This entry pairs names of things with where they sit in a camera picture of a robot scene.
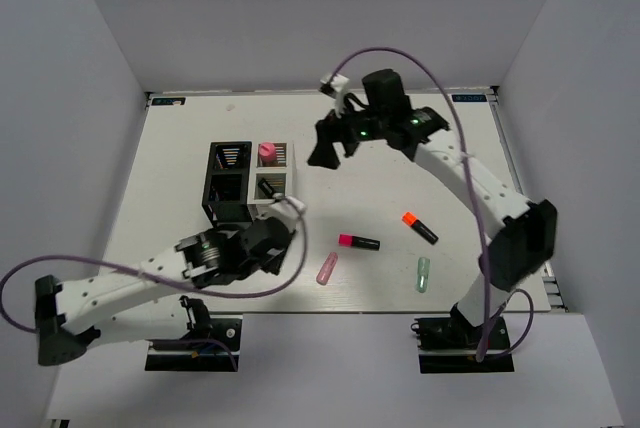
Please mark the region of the pink black highlighter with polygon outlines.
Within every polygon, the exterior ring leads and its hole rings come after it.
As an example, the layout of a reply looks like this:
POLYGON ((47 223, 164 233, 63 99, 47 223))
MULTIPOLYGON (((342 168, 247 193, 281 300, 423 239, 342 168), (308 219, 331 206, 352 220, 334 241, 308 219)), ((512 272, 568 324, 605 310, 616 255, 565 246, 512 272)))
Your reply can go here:
POLYGON ((379 240, 348 234, 340 234, 338 243, 343 247, 364 249, 369 251, 379 251, 381 246, 379 240))

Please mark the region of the pink translucent small tube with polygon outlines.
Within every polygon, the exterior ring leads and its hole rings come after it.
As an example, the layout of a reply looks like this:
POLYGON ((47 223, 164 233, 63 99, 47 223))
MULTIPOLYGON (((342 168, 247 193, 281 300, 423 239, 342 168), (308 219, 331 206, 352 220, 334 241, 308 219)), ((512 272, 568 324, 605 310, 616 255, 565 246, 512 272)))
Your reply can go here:
POLYGON ((334 268, 338 261, 338 254, 335 252, 331 252, 324 263, 322 264, 320 270, 316 276, 316 282, 321 286, 326 286, 329 282, 331 275, 334 271, 334 268))

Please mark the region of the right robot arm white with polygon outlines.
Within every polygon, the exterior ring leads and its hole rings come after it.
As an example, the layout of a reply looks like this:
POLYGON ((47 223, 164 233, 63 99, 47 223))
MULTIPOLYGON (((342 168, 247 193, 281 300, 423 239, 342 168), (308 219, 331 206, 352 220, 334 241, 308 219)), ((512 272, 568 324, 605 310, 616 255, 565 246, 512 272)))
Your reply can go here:
POLYGON ((533 202, 510 189, 465 149, 462 135, 434 109, 415 108, 400 75, 383 69, 362 80, 367 101, 356 101, 348 78, 327 75, 320 92, 332 110, 315 125, 311 166, 335 170, 334 146, 351 157, 363 142, 383 140, 437 178, 476 218, 481 232, 481 273, 452 308, 451 332, 472 347, 488 333, 487 321, 554 254, 558 212, 548 200, 533 202))

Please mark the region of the pink capped clear tube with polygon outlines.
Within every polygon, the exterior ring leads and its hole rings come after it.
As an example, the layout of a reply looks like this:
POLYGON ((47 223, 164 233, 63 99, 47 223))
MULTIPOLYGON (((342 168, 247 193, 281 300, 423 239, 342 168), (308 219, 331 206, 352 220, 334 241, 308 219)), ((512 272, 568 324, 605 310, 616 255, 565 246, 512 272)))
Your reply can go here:
POLYGON ((259 165, 262 167, 275 166, 278 161, 276 146, 271 142, 260 143, 258 146, 259 165))

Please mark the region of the green black highlighter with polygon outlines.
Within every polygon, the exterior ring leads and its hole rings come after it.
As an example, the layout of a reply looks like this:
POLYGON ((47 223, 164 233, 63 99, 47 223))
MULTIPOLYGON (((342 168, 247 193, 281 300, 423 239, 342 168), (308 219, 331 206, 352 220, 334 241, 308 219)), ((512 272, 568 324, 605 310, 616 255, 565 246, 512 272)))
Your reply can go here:
POLYGON ((256 199, 274 199, 276 194, 277 190, 266 178, 258 179, 256 183, 256 199))

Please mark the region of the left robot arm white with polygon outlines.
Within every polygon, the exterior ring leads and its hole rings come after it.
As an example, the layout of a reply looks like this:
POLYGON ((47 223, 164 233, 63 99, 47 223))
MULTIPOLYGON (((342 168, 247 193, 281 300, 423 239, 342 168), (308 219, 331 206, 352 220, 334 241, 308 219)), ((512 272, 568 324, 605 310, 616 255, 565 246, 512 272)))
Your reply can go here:
POLYGON ((57 366, 86 353, 99 339, 97 323, 177 291, 227 286, 258 270, 278 274, 297 222, 261 216, 234 230, 219 225, 180 241, 137 267, 108 263, 111 273, 62 282, 35 281, 38 363, 57 366))

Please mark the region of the orange black highlighter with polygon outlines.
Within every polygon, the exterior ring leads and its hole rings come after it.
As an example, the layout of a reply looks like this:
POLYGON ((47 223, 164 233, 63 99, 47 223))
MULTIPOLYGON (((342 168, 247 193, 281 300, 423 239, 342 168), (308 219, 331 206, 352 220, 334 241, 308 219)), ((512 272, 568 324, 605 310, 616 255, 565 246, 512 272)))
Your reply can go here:
POLYGON ((413 213, 406 212, 402 221, 429 244, 435 245, 439 241, 439 237, 413 213))

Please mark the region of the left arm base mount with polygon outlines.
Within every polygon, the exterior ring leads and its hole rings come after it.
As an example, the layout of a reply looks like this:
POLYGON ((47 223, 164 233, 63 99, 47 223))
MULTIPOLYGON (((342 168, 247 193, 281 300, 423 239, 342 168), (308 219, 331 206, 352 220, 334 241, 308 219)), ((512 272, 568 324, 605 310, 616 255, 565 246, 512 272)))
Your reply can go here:
POLYGON ((147 372, 237 372, 240 361, 243 318, 213 315, 201 299, 182 296, 186 333, 177 339, 152 340, 147 372))

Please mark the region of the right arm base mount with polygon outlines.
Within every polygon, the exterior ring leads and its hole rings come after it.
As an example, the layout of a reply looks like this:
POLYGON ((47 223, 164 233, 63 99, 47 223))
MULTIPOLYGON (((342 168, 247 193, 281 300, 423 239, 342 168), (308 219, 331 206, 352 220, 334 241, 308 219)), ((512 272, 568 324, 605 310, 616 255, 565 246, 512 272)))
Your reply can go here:
POLYGON ((482 328, 457 325, 450 316, 415 318, 411 330, 418 346, 421 374, 495 374, 513 373, 515 366, 508 328, 503 317, 498 318, 488 338, 483 361, 476 360, 482 328))

